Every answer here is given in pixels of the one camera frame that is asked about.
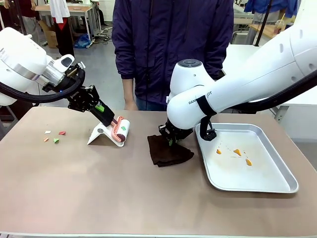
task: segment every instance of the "purple jacket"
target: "purple jacket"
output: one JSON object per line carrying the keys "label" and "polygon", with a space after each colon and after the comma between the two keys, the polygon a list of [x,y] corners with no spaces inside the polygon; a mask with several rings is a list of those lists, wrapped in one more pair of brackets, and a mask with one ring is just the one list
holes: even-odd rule
{"label": "purple jacket", "polygon": [[197,59],[217,76],[232,31],[233,0],[116,0],[116,66],[138,98],[165,104],[175,64]]}

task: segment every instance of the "black pants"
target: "black pants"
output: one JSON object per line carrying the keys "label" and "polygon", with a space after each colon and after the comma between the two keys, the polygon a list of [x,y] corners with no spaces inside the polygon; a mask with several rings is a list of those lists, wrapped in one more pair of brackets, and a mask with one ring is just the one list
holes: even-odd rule
{"label": "black pants", "polygon": [[68,19],[66,20],[66,24],[62,29],[60,29],[59,25],[55,23],[55,33],[59,53],[62,56],[67,54],[75,56]]}

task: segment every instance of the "blue plastic bag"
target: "blue plastic bag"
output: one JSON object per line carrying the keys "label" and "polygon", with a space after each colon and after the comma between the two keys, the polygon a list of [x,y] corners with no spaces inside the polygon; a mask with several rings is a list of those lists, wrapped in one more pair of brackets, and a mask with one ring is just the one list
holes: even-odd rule
{"label": "blue plastic bag", "polygon": [[75,48],[78,48],[78,49],[82,49],[82,48],[86,48],[87,46],[89,46],[91,44],[91,41],[89,40],[89,37],[88,37],[88,34],[84,34],[84,35],[81,35],[76,41],[75,41],[75,44],[74,44],[74,47]]}

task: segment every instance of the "brown cloth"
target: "brown cloth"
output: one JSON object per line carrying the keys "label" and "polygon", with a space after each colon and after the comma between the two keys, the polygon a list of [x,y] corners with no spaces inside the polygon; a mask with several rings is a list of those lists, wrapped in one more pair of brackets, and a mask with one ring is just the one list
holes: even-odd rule
{"label": "brown cloth", "polygon": [[170,146],[161,135],[148,136],[148,142],[153,164],[159,167],[178,165],[194,156],[193,152],[177,143]]}

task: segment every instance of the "jacket zipper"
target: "jacket zipper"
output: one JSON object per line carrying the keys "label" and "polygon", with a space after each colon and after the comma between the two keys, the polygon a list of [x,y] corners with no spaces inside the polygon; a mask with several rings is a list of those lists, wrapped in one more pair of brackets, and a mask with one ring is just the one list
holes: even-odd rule
{"label": "jacket zipper", "polygon": [[170,17],[169,17],[169,27],[168,27],[168,34],[167,34],[167,44],[165,47],[165,52],[164,52],[164,71],[163,71],[163,76],[162,76],[162,81],[163,81],[163,87],[162,87],[162,96],[161,96],[161,101],[163,101],[163,97],[165,97],[165,88],[166,88],[166,65],[167,65],[167,56],[168,56],[168,47],[169,47],[169,40],[170,40],[170,35],[172,31],[172,23],[173,23],[173,16],[174,16],[174,5],[175,5],[175,0],[172,0],[172,9],[170,12]]}

